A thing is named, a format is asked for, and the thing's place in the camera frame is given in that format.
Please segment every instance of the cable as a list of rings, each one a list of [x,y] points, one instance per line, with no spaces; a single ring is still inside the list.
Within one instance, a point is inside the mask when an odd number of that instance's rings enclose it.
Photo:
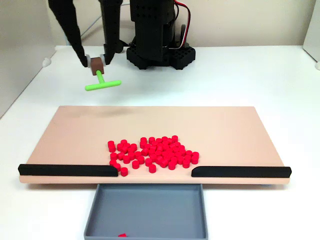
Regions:
[[[122,7],[122,6],[127,6],[127,5],[130,5],[130,2],[122,3],[122,4],[121,4],[121,7]],[[94,22],[81,34],[81,37],[82,37],[83,35],[85,35],[86,32],[88,32],[88,30],[89,30],[90,28],[92,28],[92,26],[95,25],[95,23],[96,23],[101,17],[102,17],[102,16],[100,15],[96,20],[94,20]]]
[[[184,34],[183,34],[183,39],[182,39],[182,42],[181,42],[180,46],[179,47],[169,48],[171,50],[178,50],[178,49],[182,48],[186,43],[187,35],[188,35],[189,27],[190,27],[190,21],[191,21],[191,12],[190,12],[190,9],[187,7],[187,5],[185,5],[184,3],[178,2],[177,0],[174,0],[174,3],[177,4],[178,6],[186,8],[187,11],[188,11],[188,22],[187,22],[187,25],[186,25],[186,28],[185,28],[185,31],[184,31]]]
[[[174,3],[174,5],[176,6],[176,16],[175,16],[175,21],[177,20],[178,16],[179,16],[179,6],[178,4]]]

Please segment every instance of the small white foot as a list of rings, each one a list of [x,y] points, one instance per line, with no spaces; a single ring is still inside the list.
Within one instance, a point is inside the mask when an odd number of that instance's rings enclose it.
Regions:
[[[47,58],[45,57],[43,62],[42,62],[42,67],[48,67],[49,65],[51,64],[51,59],[50,58]]]

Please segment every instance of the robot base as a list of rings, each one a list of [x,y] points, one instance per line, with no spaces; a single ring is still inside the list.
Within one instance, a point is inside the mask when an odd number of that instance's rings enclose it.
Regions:
[[[196,59],[196,50],[192,47],[182,47],[169,50],[163,55],[162,61],[143,59],[137,55],[136,47],[131,46],[126,50],[126,58],[139,69],[145,70],[149,66],[174,67],[176,70],[184,69]]]

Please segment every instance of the white wall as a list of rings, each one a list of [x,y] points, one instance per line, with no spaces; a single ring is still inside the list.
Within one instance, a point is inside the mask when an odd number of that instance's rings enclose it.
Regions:
[[[45,0],[0,0],[0,117],[54,52]]]
[[[188,42],[198,46],[302,45],[316,0],[182,0],[191,10]],[[78,24],[84,31],[100,14],[98,0],[73,0]],[[178,26],[186,21],[183,10]],[[65,39],[54,15],[49,11],[56,45]],[[129,6],[121,12],[120,37],[134,37]],[[102,46],[101,20],[84,36],[83,45]]]

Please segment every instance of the red wire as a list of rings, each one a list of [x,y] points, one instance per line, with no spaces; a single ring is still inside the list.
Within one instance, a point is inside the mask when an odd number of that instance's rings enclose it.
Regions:
[[[185,38],[184,38],[183,44],[182,44],[182,46],[184,46],[185,43],[186,43],[186,40],[187,40],[188,32],[189,32],[189,26],[190,26],[190,22],[191,22],[191,12],[190,12],[190,9],[187,7],[187,5],[185,5],[184,3],[178,2],[177,0],[174,0],[174,2],[175,2],[176,4],[178,4],[179,6],[182,6],[182,7],[186,8],[186,9],[188,10],[188,23],[187,23],[187,25],[186,25]]]

